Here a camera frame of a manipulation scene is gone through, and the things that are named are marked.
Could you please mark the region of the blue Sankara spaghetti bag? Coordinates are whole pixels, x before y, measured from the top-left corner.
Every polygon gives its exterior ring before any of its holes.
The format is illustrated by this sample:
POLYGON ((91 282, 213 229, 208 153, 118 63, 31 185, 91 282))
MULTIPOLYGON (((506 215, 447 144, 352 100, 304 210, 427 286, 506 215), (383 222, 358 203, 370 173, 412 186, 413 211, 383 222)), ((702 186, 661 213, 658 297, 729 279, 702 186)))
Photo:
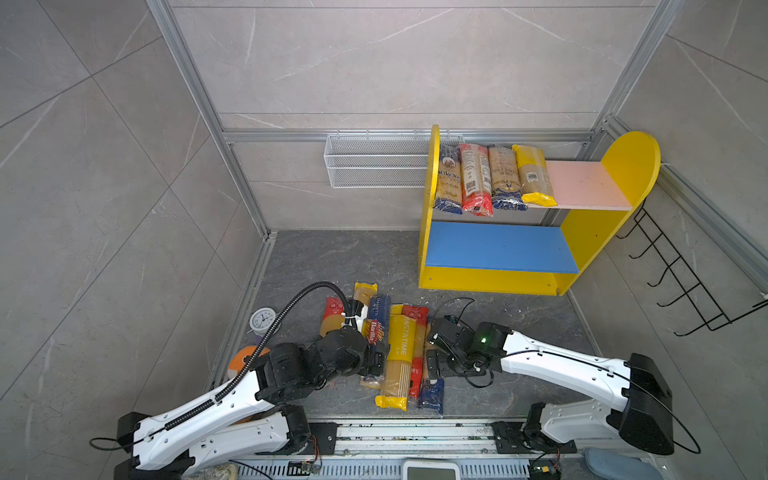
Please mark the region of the blue Sankara spaghetti bag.
POLYGON ((456 146, 440 146, 434 208, 458 215, 463 212, 460 152, 456 146))

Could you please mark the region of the dark blue end spaghetti bag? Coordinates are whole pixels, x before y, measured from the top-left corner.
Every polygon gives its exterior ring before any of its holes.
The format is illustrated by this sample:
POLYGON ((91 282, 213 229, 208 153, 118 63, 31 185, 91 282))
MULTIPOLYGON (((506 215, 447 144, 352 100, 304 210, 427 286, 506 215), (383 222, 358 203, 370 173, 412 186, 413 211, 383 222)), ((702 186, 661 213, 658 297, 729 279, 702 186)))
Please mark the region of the dark blue end spaghetti bag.
POLYGON ((522 200, 516 154, 511 148, 501 145, 488 147, 491 170, 491 201, 495 210, 526 211, 522 200))

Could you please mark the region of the red label spaghetti bag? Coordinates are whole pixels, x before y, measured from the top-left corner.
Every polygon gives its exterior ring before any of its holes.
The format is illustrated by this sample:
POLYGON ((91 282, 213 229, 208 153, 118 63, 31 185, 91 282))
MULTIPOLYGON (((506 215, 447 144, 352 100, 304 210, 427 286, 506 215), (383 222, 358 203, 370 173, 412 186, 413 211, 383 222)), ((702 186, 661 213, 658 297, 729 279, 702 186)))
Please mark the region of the red label spaghetti bag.
POLYGON ((492 217, 491 172, 488 150, 476 144, 459 145, 462 169, 462 209, 481 217, 492 217))

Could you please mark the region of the yellow end spaghetti bag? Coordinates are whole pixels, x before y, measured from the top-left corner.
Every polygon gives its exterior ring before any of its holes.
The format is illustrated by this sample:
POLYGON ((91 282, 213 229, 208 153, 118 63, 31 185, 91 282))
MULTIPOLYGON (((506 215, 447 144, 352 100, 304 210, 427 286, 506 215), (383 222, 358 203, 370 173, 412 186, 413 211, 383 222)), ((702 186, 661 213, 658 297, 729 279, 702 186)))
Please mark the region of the yellow end spaghetti bag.
POLYGON ((519 144, 515 144, 512 149, 516 156, 522 201, 528 205, 556 207, 557 201, 543 151, 519 144))

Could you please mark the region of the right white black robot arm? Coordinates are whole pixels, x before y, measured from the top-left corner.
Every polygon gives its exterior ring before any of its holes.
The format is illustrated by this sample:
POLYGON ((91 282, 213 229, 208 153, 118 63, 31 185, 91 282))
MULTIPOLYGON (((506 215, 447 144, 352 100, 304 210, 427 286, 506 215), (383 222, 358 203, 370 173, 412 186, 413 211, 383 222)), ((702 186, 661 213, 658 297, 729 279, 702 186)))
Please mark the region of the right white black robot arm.
POLYGON ((472 328, 452 316, 435 319, 426 340, 436 350, 428 357, 429 369, 445 368, 469 384, 508 373, 584 395, 568 404, 534 403, 522 424, 492 423, 499 452, 569 453, 579 440, 622 440, 663 456, 675 450, 672 391, 645 355, 634 353, 627 360, 590 356, 496 323, 472 328))

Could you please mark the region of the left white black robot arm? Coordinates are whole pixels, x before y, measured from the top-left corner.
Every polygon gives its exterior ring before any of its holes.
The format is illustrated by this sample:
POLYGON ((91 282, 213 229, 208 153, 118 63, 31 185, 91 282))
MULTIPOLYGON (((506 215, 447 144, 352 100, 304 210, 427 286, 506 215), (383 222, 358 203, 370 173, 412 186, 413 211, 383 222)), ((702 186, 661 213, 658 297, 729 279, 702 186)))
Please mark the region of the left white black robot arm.
POLYGON ((278 344, 239 377, 176 409, 124 415, 117 442, 129 457, 114 478, 180 479, 241 455, 302 450, 312 432, 299 400, 338 376, 358 374, 369 348, 351 326, 309 345, 278 344))

